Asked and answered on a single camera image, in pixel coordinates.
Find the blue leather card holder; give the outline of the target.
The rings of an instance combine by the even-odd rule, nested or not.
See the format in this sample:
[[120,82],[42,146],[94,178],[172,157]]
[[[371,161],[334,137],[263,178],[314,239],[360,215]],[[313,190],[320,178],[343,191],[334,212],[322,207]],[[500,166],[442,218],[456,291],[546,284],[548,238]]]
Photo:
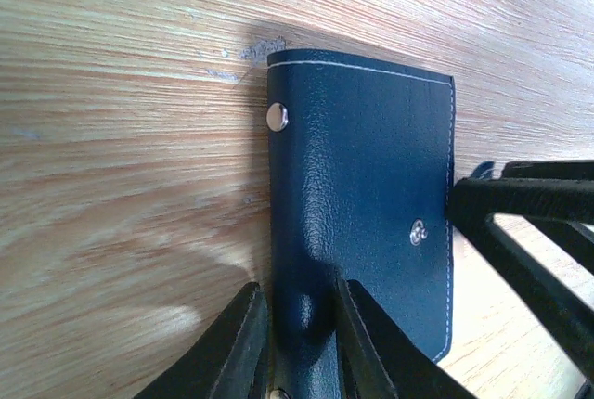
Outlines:
[[432,361],[452,339],[452,77],[291,49],[267,60],[274,385],[340,396],[332,288],[359,281]]

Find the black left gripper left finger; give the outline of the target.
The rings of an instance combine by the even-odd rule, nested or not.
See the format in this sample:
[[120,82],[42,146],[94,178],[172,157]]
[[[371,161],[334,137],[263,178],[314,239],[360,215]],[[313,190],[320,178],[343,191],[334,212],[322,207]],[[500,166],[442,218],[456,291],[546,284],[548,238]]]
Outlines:
[[137,398],[264,398],[268,312],[256,282],[244,285],[198,341]]

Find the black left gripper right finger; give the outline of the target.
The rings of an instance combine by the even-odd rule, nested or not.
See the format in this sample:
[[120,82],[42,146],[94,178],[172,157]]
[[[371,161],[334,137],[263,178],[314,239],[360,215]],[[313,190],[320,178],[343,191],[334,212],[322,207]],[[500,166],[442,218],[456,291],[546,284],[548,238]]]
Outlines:
[[426,357],[356,280],[336,278],[343,398],[472,398]]

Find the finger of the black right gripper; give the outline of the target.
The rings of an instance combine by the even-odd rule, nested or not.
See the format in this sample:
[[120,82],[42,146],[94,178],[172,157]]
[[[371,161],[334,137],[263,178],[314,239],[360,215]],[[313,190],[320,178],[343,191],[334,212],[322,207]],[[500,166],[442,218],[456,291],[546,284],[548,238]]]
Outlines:
[[512,161],[466,177],[447,217],[522,300],[584,376],[593,373],[593,306],[552,269],[593,272],[592,161]]

